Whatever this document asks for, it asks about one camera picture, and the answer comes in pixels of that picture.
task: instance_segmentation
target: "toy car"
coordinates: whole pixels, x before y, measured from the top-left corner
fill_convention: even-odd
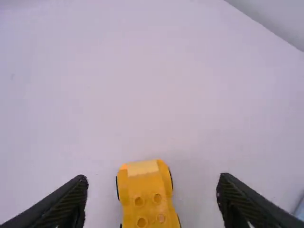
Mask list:
[[[124,164],[116,177],[123,206],[120,228],[181,228],[172,203],[173,183],[162,160]]]

